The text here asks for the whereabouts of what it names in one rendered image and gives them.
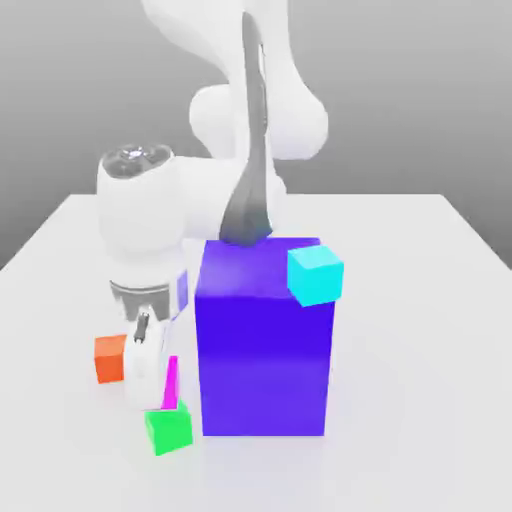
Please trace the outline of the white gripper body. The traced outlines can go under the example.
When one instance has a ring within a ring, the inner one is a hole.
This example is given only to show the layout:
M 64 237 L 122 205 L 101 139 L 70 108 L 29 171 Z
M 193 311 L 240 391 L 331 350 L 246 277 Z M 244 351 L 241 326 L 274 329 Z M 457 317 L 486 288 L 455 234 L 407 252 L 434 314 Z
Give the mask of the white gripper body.
M 169 359 L 169 322 L 149 320 L 145 339 L 135 341 L 136 322 L 130 324 L 123 355 L 124 391 L 128 402 L 139 410 L 160 409 Z

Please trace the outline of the small magenta cube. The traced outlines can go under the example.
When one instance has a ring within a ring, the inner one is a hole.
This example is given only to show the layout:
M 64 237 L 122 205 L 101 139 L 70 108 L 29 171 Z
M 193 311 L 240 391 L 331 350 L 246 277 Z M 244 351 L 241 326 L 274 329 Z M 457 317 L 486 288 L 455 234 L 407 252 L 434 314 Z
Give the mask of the small magenta cube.
M 162 399 L 162 410 L 175 410 L 180 399 L 179 362 L 177 355 L 171 355 L 168 360 L 167 374 Z

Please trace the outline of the small orange cube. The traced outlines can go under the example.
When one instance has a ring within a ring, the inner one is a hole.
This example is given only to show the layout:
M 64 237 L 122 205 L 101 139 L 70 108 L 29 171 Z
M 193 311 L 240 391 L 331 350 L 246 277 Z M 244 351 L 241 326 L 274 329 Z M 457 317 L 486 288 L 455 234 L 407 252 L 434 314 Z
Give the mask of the small orange cube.
M 99 384 L 124 380 L 124 347 L 126 335 L 97 337 L 94 345 L 94 363 Z

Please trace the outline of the small green cube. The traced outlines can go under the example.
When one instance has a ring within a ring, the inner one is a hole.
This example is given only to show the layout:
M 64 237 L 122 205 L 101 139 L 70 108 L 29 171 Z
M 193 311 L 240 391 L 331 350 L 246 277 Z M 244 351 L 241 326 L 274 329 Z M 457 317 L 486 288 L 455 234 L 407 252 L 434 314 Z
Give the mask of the small green cube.
M 193 444 L 192 419 L 182 399 L 178 400 L 175 409 L 146 411 L 144 422 L 156 456 Z

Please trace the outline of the large blue box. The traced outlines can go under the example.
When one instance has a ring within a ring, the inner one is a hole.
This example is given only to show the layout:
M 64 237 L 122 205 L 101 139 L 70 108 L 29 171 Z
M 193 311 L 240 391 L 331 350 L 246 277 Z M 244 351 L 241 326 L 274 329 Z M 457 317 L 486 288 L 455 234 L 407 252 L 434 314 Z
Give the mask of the large blue box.
M 289 251 L 319 243 L 206 243 L 195 291 L 204 435 L 323 435 L 335 306 L 303 307 L 287 287 Z

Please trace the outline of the small cyan cube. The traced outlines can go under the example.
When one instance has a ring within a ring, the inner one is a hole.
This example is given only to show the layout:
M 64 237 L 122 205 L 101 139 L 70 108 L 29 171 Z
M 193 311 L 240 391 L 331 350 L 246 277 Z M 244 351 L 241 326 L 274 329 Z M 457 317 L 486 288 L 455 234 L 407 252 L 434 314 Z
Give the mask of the small cyan cube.
M 288 251 L 287 287 L 302 307 L 341 298 L 344 263 L 325 245 Z

